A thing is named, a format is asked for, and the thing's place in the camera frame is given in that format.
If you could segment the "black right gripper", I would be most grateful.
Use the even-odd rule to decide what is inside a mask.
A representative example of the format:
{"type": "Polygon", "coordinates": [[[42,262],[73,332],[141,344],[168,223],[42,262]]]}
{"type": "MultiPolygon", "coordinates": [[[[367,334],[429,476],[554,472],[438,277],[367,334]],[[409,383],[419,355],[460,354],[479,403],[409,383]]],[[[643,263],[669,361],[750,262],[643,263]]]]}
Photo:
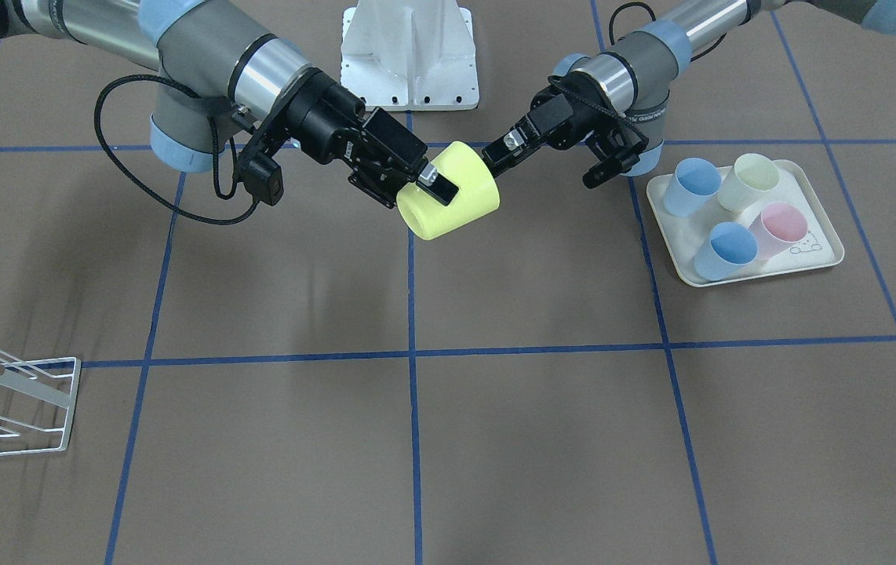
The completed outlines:
{"type": "MultiPolygon", "coordinates": [[[[348,182],[388,209],[410,175],[384,166],[368,151],[362,124],[369,118],[363,101],[328,75],[309,75],[284,108],[284,122],[300,149],[319,164],[340,159],[351,169],[348,182]]],[[[438,204],[448,206],[459,187],[428,162],[418,187],[438,204]]]]}

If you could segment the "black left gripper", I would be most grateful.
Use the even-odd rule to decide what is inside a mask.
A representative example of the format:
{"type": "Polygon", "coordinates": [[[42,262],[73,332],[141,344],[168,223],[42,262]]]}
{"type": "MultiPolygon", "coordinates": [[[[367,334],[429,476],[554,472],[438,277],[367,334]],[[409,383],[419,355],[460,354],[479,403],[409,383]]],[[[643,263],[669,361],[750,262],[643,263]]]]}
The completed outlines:
{"type": "MultiPolygon", "coordinates": [[[[535,93],[533,100],[539,94],[545,94],[545,90],[566,94],[574,108],[566,139],[548,146],[566,150],[585,139],[585,147],[598,159],[598,163],[583,175],[585,187],[598,188],[639,163],[650,139],[630,129],[616,129],[620,125],[619,115],[595,79],[587,75],[548,76],[548,86],[535,93]]],[[[492,177],[500,177],[533,155],[541,147],[541,141],[533,119],[524,115],[501,138],[483,148],[483,163],[492,177]]]]}

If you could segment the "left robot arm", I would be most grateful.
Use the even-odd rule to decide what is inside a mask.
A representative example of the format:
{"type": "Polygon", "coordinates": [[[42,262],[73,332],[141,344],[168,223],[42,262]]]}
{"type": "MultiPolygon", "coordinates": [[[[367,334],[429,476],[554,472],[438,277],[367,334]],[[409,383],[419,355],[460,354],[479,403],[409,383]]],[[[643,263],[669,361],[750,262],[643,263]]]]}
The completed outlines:
{"type": "Polygon", "coordinates": [[[530,110],[483,149],[484,164],[498,177],[545,144],[564,151],[585,142],[596,157],[583,176],[588,188],[652,170],[671,82],[733,29],[781,7],[781,1],[684,1],[599,54],[570,55],[530,110]]]}

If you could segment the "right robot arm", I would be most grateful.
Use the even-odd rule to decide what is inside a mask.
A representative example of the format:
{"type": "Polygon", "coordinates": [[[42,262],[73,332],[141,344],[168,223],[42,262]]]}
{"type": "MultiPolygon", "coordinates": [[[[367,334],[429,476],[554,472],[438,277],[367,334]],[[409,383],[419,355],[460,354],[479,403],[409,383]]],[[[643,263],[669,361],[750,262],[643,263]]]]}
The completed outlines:
{"type": "Polygon", "coordinates": [[[275,154],[290,140],[320,164],[343,161],[350,183],[388,208],[408,183],[443,206],[458,196],[422,140],[229,1],[0,1],[0,40],[17,35],[146,68],[144,80],[162,85],[151,150],[176,170],[217,170],[227,140],[249,133],[232,175],[254,202],[282,198],[275,154]]]}

